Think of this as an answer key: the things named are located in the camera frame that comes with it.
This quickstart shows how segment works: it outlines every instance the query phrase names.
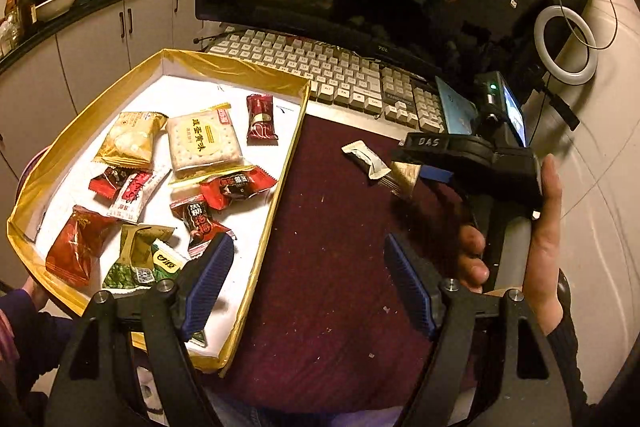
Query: cabinet door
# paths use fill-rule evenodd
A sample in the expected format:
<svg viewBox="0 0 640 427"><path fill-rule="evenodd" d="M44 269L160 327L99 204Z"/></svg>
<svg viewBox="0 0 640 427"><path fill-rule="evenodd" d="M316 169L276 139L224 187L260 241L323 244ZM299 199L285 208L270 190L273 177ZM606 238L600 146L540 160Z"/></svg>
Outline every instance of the cabinet door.
<svg viewBox="0 0 640 427"><path fill-rule="evenodd" d="M196 19L196 0L174 0L174 48L199 51L201 44L194 44L199 37L202 21Z"/></svg>
<svg viewBox="0 0 640 427"><path fill-rule="evenodd" d="M6 220L14 208L15 189L18 182L9 165L0 155L0 280L13 288L19 288L27 280L27 271L6 238Z"/></svg>
<svg viewBox="0 0 640 427"><path fill-rule="evenodd" d="M75 117L55 37L0 76L0 151L18 176Z"/></svg>
<svg viewBox="0 0 640 427"><path fill-rule="evenodd" d="M129 71L129 52L119 2L60 30L62 68L78 112Z"/></svg>
<svg viewBox="0 0 640 427"><path fill-rule="evenodd" d="M162 48L171 48L172 0L125 0L129 63L135 68Z"/></svg>

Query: white keyboard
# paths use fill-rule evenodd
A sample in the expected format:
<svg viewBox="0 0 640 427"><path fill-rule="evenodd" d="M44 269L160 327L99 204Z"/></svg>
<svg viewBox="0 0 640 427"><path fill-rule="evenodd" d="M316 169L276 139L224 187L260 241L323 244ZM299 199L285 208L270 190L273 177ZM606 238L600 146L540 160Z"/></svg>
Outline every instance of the white keyboard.
<svg viewBox="0 0 640 427"><path fill-rule="evenodd" d="M433 83L343 48L249 29L218 37L208 52L302 76L310 81L312 100L346 110L345 118L355 117L355 126L366 118L363 127L379 134L404 137L411 130L445 130L438 89ZM354 125L335 118L335 111L325 117L322 107L316 109L310 113ZM386 125L381 127L373 120ZM394 127L392 133L387 132L389 124Z"/></svg>

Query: dark red snack package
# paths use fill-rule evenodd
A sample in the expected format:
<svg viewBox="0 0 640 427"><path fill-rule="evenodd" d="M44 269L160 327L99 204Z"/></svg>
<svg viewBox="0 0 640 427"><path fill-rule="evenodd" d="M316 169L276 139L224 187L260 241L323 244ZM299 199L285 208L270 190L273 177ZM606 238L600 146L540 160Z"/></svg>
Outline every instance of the dark red snack package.
<svg viewBox="0 0 640 427"><path fill-rule="evenodd" d="M249 110L249 131L246 139L277 140L273 125L273 97L270 94L250 94L246 97Z"/></svg>
<svg viewBox="0 0 640 427"><path fill-rule="evenodd" d="M189 256L199 257L218 232L225 232L233 240L236 239L231 229L211 217L211 209L202 194L192 196L186 200L174 201L171 211L175 217L181 219L189 230Z"/></svg>
<svg viewBox="0 0 640 427"><path fill-rule="evenodd" d="M102 174L89 181L89 190L113 201L132 172L133 169L125 167L107 167Z"/></svg>
<svg viewBox="0 0 640 427"><path fill-rule="evenodd" d="M222 210L234 200L247 200L278 183L260 167L238 171L218 178L209 178L200 184L202 195L211 208Z"/></svg>
<svg viewBox="0 0 640 427"><path fill-rule="evenodd" d="M47 271L71 286L87 286L92 260L100 257L104 239L117 221L76 204L47 253Z"/></svg>

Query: black countertop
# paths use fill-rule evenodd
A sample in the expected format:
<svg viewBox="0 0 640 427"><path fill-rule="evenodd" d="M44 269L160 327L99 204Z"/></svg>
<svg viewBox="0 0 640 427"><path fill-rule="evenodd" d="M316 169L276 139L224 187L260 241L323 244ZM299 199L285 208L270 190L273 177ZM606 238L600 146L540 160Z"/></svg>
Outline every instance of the black countertop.
<svg viewBox="0 0 640 427"><path fill-rule="evenodd" d="M22 42L16 49L0 59L0 74L4 73L38 44L55 35L60 30L118 1L122 0L76 0L71 10L60 17L56 17L52 21L43 23L33 37Z"/></svg>

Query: dark red mat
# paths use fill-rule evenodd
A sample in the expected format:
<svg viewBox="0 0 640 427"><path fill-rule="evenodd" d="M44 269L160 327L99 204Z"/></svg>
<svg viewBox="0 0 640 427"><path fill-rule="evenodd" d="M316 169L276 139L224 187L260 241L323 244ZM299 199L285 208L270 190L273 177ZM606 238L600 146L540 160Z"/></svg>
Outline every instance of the dark red mat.
<svg viewBox="0 0 640 427"><path fill-rule="evenodd" d="M407 233L450 271L458 220L449 207L458 198L444 187L439 200L418 182L411 205L370 186L340 150L359 139L385 161L397 145L305 118L238 352L224 379L206 376L214 390L288 412L382 409L409 398L430 343L402 309L383 241Z"/></svg>

